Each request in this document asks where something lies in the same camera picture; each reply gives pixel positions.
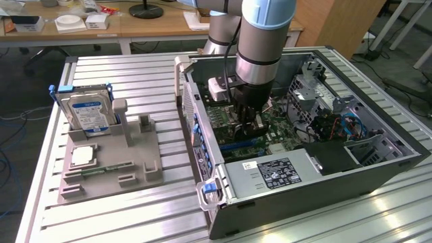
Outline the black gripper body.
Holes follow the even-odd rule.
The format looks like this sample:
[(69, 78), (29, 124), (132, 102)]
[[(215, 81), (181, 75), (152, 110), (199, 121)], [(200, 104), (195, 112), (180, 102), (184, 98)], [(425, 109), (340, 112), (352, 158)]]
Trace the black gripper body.
[(263, 108), (268, 101), (273, 83), (263, 85), (243, 84), (235, 87), (235, 102), (245, 107)]

